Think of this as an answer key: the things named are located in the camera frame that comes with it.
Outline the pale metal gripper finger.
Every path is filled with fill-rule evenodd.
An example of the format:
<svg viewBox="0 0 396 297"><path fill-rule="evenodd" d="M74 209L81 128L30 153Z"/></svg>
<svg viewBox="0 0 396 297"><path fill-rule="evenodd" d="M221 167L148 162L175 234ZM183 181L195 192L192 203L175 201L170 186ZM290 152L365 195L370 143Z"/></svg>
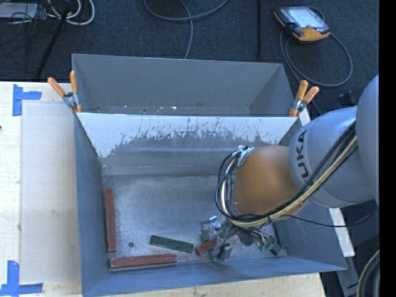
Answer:
<svg viewBox="0 0 396 297"><path fill-rule="evenodd" d="M217 216L206 218L200 222L200 240L202 242L208 241L215 233L217 227Z"/></svg>
<svg viewBox="0 0 396 297"><path fill-rule="evenodd" d="M221 243L209 250L209 256L214 261L224 261L230 258L233 246L229 243Z"/></svg>

